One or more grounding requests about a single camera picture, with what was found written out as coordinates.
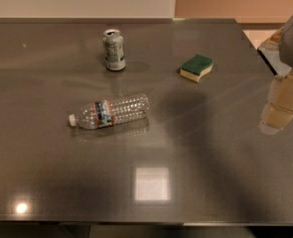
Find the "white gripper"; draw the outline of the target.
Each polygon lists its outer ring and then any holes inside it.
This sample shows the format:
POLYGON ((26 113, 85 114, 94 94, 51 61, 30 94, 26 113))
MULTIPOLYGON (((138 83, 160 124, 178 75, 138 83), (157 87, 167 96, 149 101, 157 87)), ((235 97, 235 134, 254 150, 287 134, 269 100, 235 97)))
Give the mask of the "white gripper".
MULTIPOLYGON (((279 45, 280 60, 293 67, 293 15, 282 29, 279 45)), ((293 119, 293 69, 286 75, 276 75, 271 82, 267 104, 259 123, 265 135, 275 135, 293 119)))

